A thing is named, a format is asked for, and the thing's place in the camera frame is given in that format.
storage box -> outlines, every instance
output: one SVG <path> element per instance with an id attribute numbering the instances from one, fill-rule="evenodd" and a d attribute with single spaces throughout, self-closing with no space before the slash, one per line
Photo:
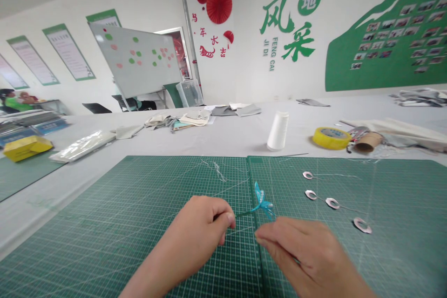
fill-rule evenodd
<path id="1" fill-rule="evenodd" d="M 49 140 L 39 136 L 30 136 L 7 143 L 3 154 L 11 161 L 18 162 L 50 150 L 52 147 L 53 145 Z"/>
<path id="2" fill-rule="evenodd" d="M 193 107 L 203 105 L 202 91 L 197 79 L 181 81 L 176 85 L 183 107 Z"/>

yellow box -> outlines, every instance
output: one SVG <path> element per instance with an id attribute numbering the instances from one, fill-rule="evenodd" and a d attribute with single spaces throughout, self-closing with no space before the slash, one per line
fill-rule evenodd
<path id="1" fill-rule="evenodd" d="M 29 136 L 5 145 L 3 154 L 13 162 L 50 150 L 53 144 L 43 137 Z"/>

green shirt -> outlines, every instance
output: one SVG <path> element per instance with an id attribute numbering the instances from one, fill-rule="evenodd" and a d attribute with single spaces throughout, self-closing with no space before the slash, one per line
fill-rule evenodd
<path id="1" fill-rule="evenodd" d="M 18 110 L 19 112 L 25 112 L 27 110 L 33 109 L 33 107 L 28 104 L 23 104 L 23 103 L 18 102 L 17 98 L 15 98 L 15 97 L 6 98 L 5 106 L 14 108 L 14 109 Z"/>

yellow tape roll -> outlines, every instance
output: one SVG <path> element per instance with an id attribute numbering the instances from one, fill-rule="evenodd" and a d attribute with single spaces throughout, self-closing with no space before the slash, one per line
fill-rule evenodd
<path id="1" fill-rule="evenodd" d="M 319 146 L 332 150 L 346 148 L 351 139 L 351 135 L 348 133 L 340 129 L 327 127 L 317 128 L 312 138 L 312 140 Z"/>

whiteboard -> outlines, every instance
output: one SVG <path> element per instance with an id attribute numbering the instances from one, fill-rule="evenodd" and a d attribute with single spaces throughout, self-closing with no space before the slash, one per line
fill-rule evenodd
<path id="1" fill-rule="evenodd" d="M 125 98 L 182 81 L 171 36 L 99 23 L 89 26 Z"/>

